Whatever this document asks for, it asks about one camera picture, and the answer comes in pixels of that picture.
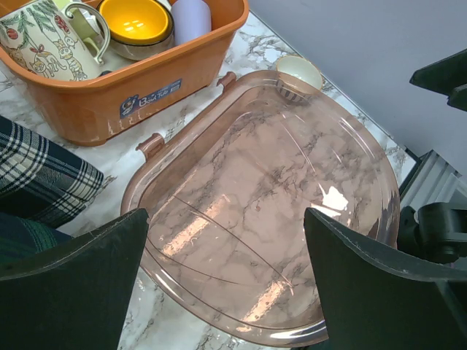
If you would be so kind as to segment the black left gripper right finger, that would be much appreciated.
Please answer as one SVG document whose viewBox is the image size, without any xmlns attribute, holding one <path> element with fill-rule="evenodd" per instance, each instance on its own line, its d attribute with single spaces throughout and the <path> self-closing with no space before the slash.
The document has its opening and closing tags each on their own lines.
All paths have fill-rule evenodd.
<svg viewBox="0 0 467 350">
<path fill-rule="evenodd" d="M 466 272 L 308 208 L 304 231 L 333 349 L 465 349 Z"/>
</svg>

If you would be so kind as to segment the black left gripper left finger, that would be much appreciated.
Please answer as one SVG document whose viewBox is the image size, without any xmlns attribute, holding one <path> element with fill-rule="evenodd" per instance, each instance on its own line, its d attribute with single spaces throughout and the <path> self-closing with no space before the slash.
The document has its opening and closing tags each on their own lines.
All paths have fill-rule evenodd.
<svg viewBox="0 0 467 350">
<path fill-rule="evenodd" d="M 147 232 L 134 209 L 1 265 L 1 348 L 117 349 Z"/>
</svg>

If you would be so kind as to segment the dark green plaid skirt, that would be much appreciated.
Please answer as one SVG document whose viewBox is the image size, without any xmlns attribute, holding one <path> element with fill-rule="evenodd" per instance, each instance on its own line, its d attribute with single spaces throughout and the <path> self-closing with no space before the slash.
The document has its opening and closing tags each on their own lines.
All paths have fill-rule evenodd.
<svg viewBox="0 0 467 350">
<path fill-rule="evenodd" d="M 41 223 L 1 213 L 1 264 L 52 249 L 72 237 Z"/>
</svg>

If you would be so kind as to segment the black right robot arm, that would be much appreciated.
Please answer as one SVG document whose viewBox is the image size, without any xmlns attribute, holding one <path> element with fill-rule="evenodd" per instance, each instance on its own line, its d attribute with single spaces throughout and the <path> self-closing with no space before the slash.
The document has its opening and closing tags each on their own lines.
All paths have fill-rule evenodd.
<svg viewBox="0 0 467 350">
<path fill-rule="evenodd" d="M 417 167 L 404 180 L 400 188 L 401 211 L 407 206 L 416 211 L 426 204 L 439 202 L 442 198 L 449 200 L 452 196 L 442 195 L 441 192 L 444 187 L 452 192 L 459 178 L 460 173 L 432 149 L 417 159 Z"/>
</svg>

